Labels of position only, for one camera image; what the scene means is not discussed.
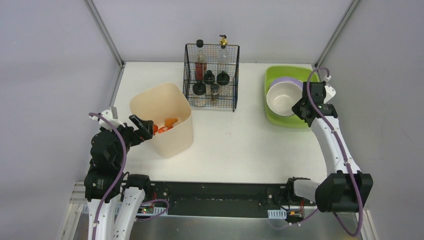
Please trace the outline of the white ceramic bowl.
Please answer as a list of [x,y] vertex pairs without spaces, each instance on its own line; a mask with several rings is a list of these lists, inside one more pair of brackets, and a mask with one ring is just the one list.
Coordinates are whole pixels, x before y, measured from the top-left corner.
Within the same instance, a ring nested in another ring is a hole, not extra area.
[[283,81],[271,86],[265,95],[266,104],[276,115],[294,115],[292,107],[302,98],[302,88],[297,84]]

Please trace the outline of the soy sauce bottle red label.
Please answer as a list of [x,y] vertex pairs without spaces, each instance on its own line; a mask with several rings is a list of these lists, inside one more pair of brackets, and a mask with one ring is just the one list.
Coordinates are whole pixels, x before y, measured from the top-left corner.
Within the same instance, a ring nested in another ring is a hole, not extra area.
[[207,55],[204,49],[204,41],[198,39],[196,41],[196,53],[195,53],[195,80],[200,82],[203,81],[204,75],[207,72]]

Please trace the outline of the clear bottle gold pump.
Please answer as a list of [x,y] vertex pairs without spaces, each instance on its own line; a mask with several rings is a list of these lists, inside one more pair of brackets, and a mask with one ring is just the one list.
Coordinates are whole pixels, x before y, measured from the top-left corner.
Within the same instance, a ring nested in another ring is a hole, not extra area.
[[219,64],[227,64],[229,62],[229,52],[227,50],[227,36],[225,34],[220,35],[221,40],[219,41],[219,50],[217,53],[217,62]]

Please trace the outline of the white shaker black spout lid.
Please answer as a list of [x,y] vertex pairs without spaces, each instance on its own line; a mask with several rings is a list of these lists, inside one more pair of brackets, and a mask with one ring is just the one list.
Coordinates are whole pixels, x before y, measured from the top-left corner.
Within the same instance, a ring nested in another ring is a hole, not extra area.
[[192,87],[192,102],[195,107],[203,107],[206,104],[206,85],[202,82],[196,82]]

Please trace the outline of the beige plastic bin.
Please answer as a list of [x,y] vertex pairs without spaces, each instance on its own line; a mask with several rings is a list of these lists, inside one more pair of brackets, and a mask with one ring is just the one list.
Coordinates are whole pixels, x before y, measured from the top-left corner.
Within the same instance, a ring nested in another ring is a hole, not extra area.
[[194,141],[192,108],[181,90],[173,83],[163,83],[134,96],[129,102],[132,114],[152,120],[158,129],[168,118],[178,118],[173,128],[153,135],[149,140],[163,158],[173,157],[188,149]]

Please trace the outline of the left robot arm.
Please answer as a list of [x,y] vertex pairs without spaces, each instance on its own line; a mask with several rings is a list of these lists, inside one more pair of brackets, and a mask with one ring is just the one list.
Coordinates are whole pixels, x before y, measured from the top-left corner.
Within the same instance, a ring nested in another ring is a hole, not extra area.
[[102,124],[91,140],[90,167],[84,179],[89,210],[90,240],[128,240],[136,214],[151,194],[151,180],[144,174],[125,174],[127,153],[154,136],[154,122],[136,115],[135,127],[114,117],[90,113]]

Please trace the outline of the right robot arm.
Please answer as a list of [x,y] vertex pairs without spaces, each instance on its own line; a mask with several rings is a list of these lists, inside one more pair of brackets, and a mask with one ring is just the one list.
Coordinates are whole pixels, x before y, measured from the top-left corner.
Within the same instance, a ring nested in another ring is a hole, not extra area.
[[320,212],[358,213],[365,205],[374,181],[355,163],[340,129],[335,107],[325,103],[325,83],[304,82],[301,99],[293,112],[311,128],[321,148],[327,177],[321,182],[309,178],[289,178],[286,198],[314,202]]

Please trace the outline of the small pepper jar black lid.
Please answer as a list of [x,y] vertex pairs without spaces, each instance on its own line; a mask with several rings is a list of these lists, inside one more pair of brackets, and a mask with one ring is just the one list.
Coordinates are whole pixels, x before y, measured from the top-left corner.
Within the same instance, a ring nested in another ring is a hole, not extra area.
[[220,85],[217,83],[212,84],[210,86],[210,92],[211,92],[211,100],[216,101],[219,98]]

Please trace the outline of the salt shaker black pump lid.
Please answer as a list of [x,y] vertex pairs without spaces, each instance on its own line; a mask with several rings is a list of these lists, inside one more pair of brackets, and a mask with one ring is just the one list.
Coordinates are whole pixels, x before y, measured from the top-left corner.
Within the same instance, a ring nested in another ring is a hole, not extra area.
[[215,75],[211,70],[207,70],[203,75],[203,83],[206,86],[206,95],[210,95],[211,86],[215,83]]

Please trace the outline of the purple plastic plate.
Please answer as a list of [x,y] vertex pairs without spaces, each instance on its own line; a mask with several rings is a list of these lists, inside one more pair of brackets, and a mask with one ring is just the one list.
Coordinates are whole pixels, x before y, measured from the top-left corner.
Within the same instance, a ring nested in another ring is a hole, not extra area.
[[283,77],[278,77],[276,79],[274,79],[271,83],[269,88],[273,87],[274,85],[278,84],[278,83],[291,83],[296,85],[298,88],[300,88],[301,90],[303,89],[303,82],[300,81],[297,78],[293,78],[293,77],[288,77],[288,76],[283,76]]

